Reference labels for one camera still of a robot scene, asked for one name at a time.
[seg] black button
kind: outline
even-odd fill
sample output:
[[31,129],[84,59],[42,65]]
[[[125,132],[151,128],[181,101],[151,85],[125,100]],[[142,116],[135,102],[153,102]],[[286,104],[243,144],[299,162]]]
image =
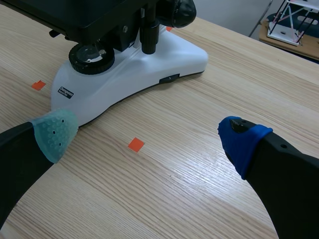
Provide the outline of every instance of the black button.
[[179,78],[179,74],[168,76],[168,77],[165,77],[163,79],[160,79],[159,80],[159,84],[171,83],[171,82],[175,81],[178,78]]

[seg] microscope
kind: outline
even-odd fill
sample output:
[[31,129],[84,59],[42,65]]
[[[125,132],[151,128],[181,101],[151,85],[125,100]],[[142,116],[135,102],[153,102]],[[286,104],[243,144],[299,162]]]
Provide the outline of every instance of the microscope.
[[82,126],[149,87],[205,70],[208,55],[168,32],[196,17],[193,0],[0,0],[75,41],[58,70],[51,110],[72,111]]
[[0,134],[0,229],[23,194],[63,156],[77,129],[149,87],[201,73],[207,53],[168,32],[193,0],[0,0],[77,44],[58,70],[49,114]]

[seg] orange square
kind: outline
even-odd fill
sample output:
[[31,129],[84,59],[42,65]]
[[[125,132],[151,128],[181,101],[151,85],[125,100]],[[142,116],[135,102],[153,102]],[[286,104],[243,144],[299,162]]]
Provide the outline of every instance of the orange square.
[[37,91],[41,90],[46,84],[43,81],[38,81],[32,84],[32,88],[36,89]]
[[143,147],[143,145],[144,142],[135,137],[129,144],[129,148],[137,153]]

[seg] metal rod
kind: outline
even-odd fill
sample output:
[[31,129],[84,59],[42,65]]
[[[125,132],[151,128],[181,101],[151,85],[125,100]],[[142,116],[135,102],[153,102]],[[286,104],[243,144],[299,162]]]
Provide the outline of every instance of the metal rod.
[[293,15],[291,13],[291,7],[288,6],[288,10],[289,10],[289,17],[290,17],[290,27],[291,27],[291,37],[292,40],[295,41],[295,35],[294,35],[294,23],[293,23]]
[[264,16],[266,15],[266,13],[268,12],[271,4],[273,3],[273,0],[270,0],[268,6],[266,7],[266,10],[264,11],[264,13],[262,14],[262,16],[260,17],[260,19],[258,20],[258,22],[256,23],[254,29],[250,32],[248,37],[251,37],[252,34],[254,33],[254,31],[256,30],[256,28],[258,27],[259,24],[261,24],[261,20],[264,18]]
[[[298,13],[298,12],[300,12],[300,11],[302,11],[302,10],[304,10],[304,7],[303,7],[303,8],[300,8],[300,9],[297,10],[297,11],[294,11],[293,13],[291,13],[291,16],[294,15],[294,14],[296,14],[296,13]],[[285,19],[288,18],[288,17],[289,17],[289,16],[285,16],[285,17],[281,18],[279,21],[285,20]]]
[[280,12],[280,9],[283,7],[285,1],[286,1],[286,0],[283,1],[283,3],[280,5],[280,8],[279,8],[278,11],[277,11],[277,13],[274,15],[273,22],[275,22],[276,18],[278,17],[278,14],[279,14],[279,12]]
[[[283,12],[281,13],[280,18],[283,16],[283,14],[285,14],[285,12],[286,12],[286,10],[287,10],[287,7],[288,7],[288,5],[289,5],[289,3],[287,3],[287,4],[286,4],[286,6],[285,6],[285,11],[283,11]],[[273,29],[270,31],[269,35],[270,35],[271,33],[273,33],[273,31],[274,31],[274,29],[275,29],[275,27],[276,27],[277,23],[278,23],[278,21],[276,21],[276,23],[275,23],[275,25],[274,25]]]
[[301,40],[301,38],[304,36],[304,34],[306,33],[306,31],[311,27],[311,25],[313,24],[313,22],[315,21],[315,18],[313,18],[313,20],[311,21],[311,23],[307,26],[307,28],[302,32],[302,34],[300,35],[300,37],[298,38],[297,43],[299,43],[299,41]]
[[307,19],[307,16],[308,16],[309,12],[311,12],[311,11],[312,11],[312,9],[306,13],[305,19],[299,24],[299,26],[297,27],[296,31],[298,31],[298,30],[300,29],[300,27],[302,26],[302,24],[303,24],[303,23],[305,22],[305,20]]

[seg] white microscope base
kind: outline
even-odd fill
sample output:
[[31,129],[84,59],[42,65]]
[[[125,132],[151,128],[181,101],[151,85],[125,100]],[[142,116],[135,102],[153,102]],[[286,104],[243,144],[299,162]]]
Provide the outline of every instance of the white microscope base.
[[153,55],[140,46],[116,51],[114,65],[101,74],[84,75],[65,62],[53,81],[51,108],[71,110],[81,126],[143,89],[203,72],[207,62],[204,50],[165,30]]

